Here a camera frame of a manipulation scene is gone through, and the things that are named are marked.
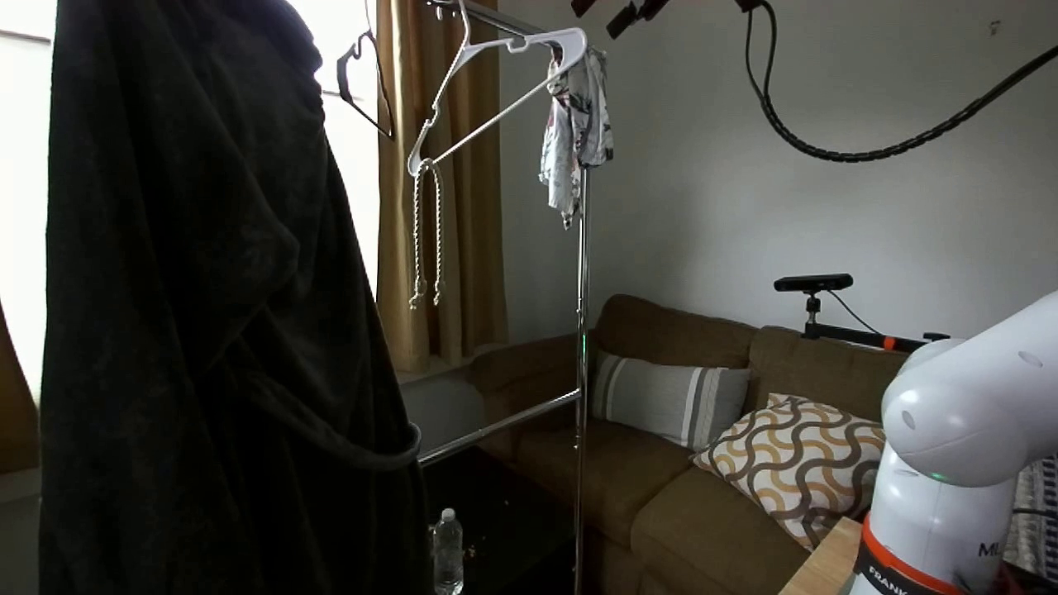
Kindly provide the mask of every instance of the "clear plastic bottle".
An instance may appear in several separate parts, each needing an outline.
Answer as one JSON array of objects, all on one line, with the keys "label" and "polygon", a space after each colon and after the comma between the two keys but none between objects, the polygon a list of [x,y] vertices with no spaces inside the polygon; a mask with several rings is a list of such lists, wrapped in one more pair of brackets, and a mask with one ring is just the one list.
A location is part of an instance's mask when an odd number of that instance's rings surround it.
[{"label": "clear plastic bottle", "polygon": [[463,591],[463,527],[455,509],[442,509],[432,527],[432,595]]}]

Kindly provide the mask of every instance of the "hanger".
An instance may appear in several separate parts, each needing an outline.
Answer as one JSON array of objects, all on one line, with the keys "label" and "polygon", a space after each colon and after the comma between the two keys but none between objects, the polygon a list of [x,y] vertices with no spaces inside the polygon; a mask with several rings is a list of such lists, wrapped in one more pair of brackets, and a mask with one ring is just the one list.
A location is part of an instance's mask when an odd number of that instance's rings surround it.
[{"label": "hanger", "polygon": [[[463,23],[463,40],[461,48],[448,69],[448,76],[440,78],[440,88],[430,101],[430,117],[425,120],[425,128],[406,156],[406,171],[421,174],[432,164],[440,164],[442,159],[450,159],[454,153],[461,153],[466,143],[472,143],[479,131],[487,131],[491,124],[496,124],[500,120],[507,120],[514,110],[519,110],[530,97],[537,97],[539,88],[546,88],[554,78],[559,78],[565,69],[573,69],[585,48],[590,48],[590,36],[578,27],[565,27],[565,31],[546,31],[546,33],[527,33],[527,36],[500,36],[500,40],[487,40],[487,44],[471,44],[471,12],[466,12],[466,0],[461,0],[461,23]],[[448,92],[448,85],[454,81],[454,76],[479,54],[487,48],[511,48],[511,54],[527,54],[530,46],[554,46],[559,54],[559,67],[537,81],[530,92],[523,92],[515,101],[511,101],[507,110],[500,110],[493,120],[479,123],[472,131],[466,131],[463,138],[455,138],[450,149],[442,149],[432,159],[425,159],[425,143],[430,134],[430,128],[440,120],[440,100]]]},{"label": "hanger", "polygon": [[382,134],[397,138],[386,85],[384,85],[384,81],[378,85],[382,110],[384,110],[384,123],[378,123],[378,120],[355,100],[355,92],[350,92],[349,64],[365,56],[365,44],[372,44],[372,48],[373,48],[373,67],[378,67],[378,72],[384,72],[382,56],[378,56],[373,31],[365,31],[365,33],[355,40],[355,46],[336,56],[336,97],[341,97],[350,110],[358,110]]}]

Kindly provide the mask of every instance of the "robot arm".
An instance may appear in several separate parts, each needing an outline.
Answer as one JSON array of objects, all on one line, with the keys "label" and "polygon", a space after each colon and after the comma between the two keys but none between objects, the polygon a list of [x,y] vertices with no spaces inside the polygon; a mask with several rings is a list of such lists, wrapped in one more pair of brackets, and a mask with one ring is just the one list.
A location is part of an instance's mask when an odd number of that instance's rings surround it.
[{"label": "robot arm", "polygon": [[1058,293],[921,348],[882,395],[882,426],[853,591],[991,591],[1016,477],[1058,453]]}]

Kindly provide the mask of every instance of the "throw pillow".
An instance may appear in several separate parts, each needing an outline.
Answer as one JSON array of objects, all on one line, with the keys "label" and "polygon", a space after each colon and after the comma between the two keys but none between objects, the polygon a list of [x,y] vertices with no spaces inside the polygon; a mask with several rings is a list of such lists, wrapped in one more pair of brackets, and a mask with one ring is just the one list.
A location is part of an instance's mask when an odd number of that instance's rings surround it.
[{"label": "throw pillow", "polygon": [[666,436],[684,449],[706,449],[736,420],[748,381],[748,369],[731,366],[673,366],[602,353],[593,414],[594,420]]},{"label": "throw pillow", "polygon": [[839,517],[862,517],[882,456],[882,426],[829,404],[771,392],[694,462],[725,477],[774,517],[804,550],[817,550]]}]

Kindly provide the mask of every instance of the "brown couch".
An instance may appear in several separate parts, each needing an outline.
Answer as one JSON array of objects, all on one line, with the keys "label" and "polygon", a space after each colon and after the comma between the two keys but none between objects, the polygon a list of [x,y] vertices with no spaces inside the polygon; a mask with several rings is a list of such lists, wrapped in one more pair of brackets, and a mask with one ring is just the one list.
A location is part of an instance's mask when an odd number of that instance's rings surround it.
[{"label": "brown couch", "polygon": [[[654,364],[752,366],[748,408],[804,392],[856,416],[879,416],[879,392],[904,353],[808,340],[620,293],[605,305],[594,353]],[[577,386],[577,338],[504,348],[466,366],[487,416],[504,420]],[[487,449],[573,502],[573,414],[554,414],[487,441]],[[808,557],[757,502],[699,470],[692,453],[651,434],[593,420],[581,477],[585,591],[774,595]]]}]

